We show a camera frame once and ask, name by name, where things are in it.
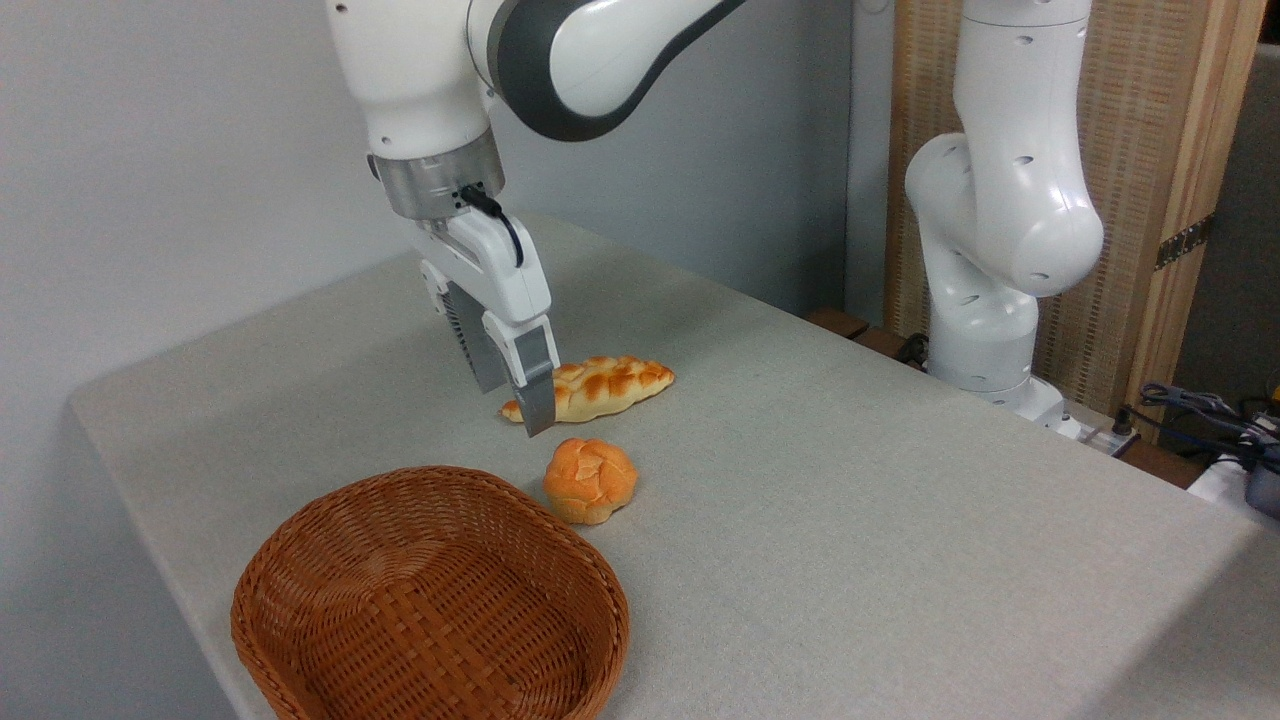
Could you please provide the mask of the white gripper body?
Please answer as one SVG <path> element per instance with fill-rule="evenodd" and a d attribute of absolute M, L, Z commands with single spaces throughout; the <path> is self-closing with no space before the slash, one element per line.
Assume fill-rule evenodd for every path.
<path fill-rule="evenodd" d="M 433 292 L 465 291 L 506 323 L 526 323 L 550 310 L 550 291 L 532 237 L 524 225 L 470 209 L 417 222 L 413 246 Z"/>

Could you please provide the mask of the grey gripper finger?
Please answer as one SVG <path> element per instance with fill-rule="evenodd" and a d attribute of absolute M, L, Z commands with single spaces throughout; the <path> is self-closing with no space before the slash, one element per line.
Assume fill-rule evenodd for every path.
<path fill-rule="evenodd" d="M 480 391 L 488 393 L 506 386 L 506 360 L 483 324 L 484 306 L 428 260 L 421 260 L 420 268 L 433 291 L 433 302 L 448 320 Z"/>
<path fill-rule="evenodd" d="M 500 356 L 500 374 L 511 386 L 530 437 L 556 424 L 554 372 L 561 360 L 548 315 L 512 324 L 486 310 L 483 325 Z"/>

